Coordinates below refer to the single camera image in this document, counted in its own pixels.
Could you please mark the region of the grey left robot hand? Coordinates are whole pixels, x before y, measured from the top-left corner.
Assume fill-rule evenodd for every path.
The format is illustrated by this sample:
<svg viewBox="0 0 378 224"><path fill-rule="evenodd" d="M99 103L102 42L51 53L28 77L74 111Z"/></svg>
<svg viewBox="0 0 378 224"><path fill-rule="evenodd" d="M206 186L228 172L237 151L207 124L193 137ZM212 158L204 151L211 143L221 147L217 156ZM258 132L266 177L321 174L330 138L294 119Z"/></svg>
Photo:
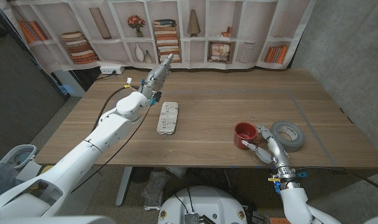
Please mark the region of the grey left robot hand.
<svg viewBox="0 0 378 224"><path fill-rule="evenodd" d="M173 57L174 54L170 54L160 65L152 69L145 79L144 84L140 87L139 92L148 99L150 99L154 93L162 89L164 82L170 74L170 64Z"/></svg>

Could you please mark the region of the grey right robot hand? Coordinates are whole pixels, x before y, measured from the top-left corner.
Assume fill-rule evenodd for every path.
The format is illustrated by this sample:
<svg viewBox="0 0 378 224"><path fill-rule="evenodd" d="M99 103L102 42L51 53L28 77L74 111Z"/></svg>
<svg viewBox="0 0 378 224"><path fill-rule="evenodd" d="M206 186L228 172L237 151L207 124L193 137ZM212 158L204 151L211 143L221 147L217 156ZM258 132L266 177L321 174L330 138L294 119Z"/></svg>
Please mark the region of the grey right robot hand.
<svg viewBox="0 0 378 224"><path fill-rule="evenodd" d="M273 181L275 185L279 182L281 190L300 188L300 184L295 181L297 178L295 170L291 168L289 156L283 149L283 146L280 145L274 135L265 126L257 124L256 129L267 141L268 150L273 155L247 140L241 140L241 144L254 151L262 162L274 165L276 174L272 174L271 181Z"/></svg>

